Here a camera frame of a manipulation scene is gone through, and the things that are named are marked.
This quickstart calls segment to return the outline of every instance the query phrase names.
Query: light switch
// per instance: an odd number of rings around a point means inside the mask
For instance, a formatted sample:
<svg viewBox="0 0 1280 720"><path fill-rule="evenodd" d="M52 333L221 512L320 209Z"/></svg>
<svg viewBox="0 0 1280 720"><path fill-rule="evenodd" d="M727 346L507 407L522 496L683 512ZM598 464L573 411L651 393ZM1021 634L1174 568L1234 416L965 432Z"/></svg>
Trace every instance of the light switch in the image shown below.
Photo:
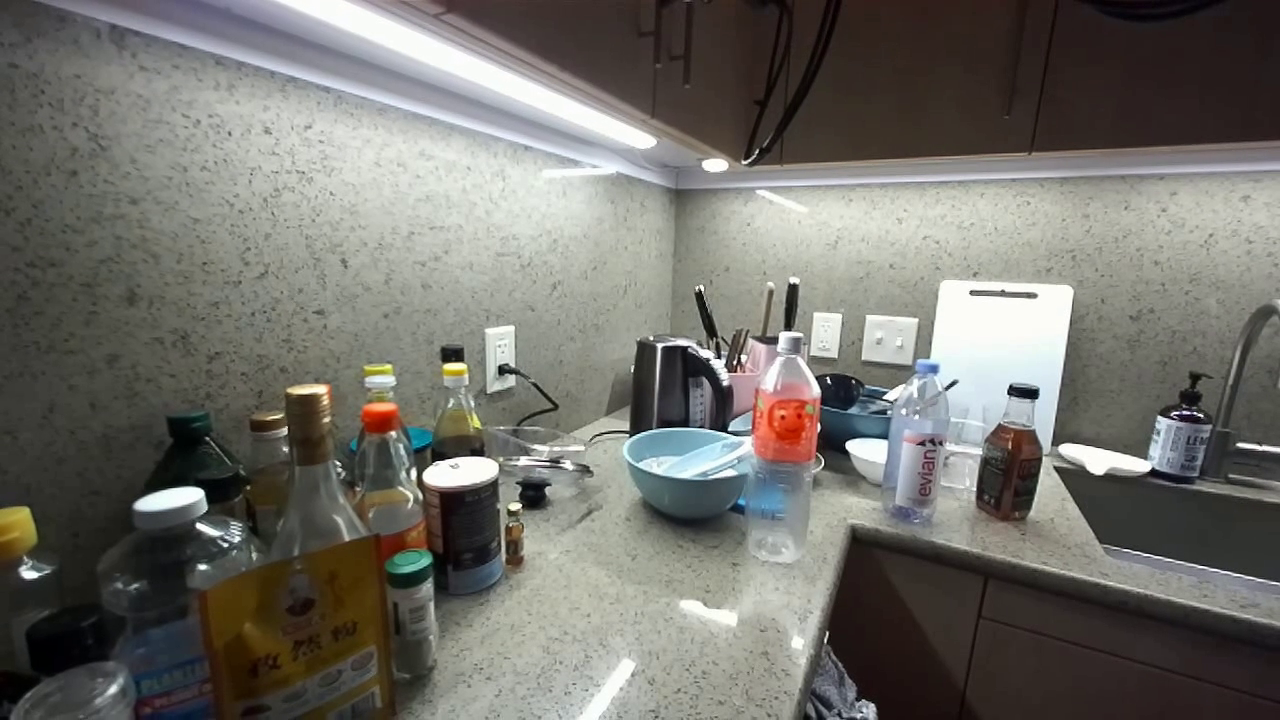
<svg viewBox="0 0 1280 720"><path fill-rule="evenodd" d="M814 345L809 357L839 357L839 313L814 313Z"/></svg>
<svg viewBox="0 0 1280 720"><path fill-rule="evenodd" d="M915 316L869 316L865 318L865 363L913 363L915 358Z"/></svg>

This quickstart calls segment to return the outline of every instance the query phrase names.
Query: lower cabinet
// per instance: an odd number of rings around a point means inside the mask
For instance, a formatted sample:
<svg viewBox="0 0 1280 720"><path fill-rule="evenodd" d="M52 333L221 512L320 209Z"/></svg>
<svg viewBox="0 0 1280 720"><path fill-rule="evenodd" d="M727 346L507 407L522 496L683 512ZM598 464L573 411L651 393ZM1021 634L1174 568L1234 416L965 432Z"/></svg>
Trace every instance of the lower cabinet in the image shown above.
<svg viewBox="0 0 1280 720"><path fill-rule="evenodd" d="M1280 648L865 538L829 640L886 720L1280 720Z"/></svg>

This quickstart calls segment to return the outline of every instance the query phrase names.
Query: blue bowl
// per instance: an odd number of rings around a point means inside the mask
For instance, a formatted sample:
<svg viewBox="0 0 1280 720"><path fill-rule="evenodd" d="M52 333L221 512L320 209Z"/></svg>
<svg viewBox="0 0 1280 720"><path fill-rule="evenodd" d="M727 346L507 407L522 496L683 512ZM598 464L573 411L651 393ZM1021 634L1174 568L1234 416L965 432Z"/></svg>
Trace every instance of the blue bowl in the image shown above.
<svg viewBox="0 0 1280 720"><path fill-rule="evenodd" d="M748 464L733 464L715 475L669 475L662 457L683 457L705 445L723 445L727 432L714 427L649 427L624 445L630 475L642 499L671 521L714 521L723 515L748 483Z"/></svg>

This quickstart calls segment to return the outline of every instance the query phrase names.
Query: yellow bottle cap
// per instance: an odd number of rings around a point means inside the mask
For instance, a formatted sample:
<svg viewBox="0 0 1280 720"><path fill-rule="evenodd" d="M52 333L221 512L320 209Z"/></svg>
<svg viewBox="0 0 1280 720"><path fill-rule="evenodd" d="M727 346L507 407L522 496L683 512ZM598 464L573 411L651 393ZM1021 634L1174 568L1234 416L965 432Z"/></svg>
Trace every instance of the yellow bottle cap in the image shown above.
<svg viewBox="0 0 1280 720"><path fill-rule="evenodd" d="M0 562L18 562L35 547L35 515L29 505L0 506Z"/></svg>

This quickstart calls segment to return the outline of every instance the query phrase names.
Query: plate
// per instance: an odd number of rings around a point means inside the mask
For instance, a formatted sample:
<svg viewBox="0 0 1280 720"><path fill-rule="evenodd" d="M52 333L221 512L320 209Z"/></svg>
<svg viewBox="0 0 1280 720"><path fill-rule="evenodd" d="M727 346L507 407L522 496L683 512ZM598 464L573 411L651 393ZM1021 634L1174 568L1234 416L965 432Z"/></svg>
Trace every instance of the plate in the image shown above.
<svg viewBox="0 0 1280 720"><path fill-rule="evenodd" d="M1113 448L1092 448L1092 445L1061 445L1056 448L1065 459L1090 468L1092 475L1148 475L1153 459L1146 457L1124 457Z"/></svg>

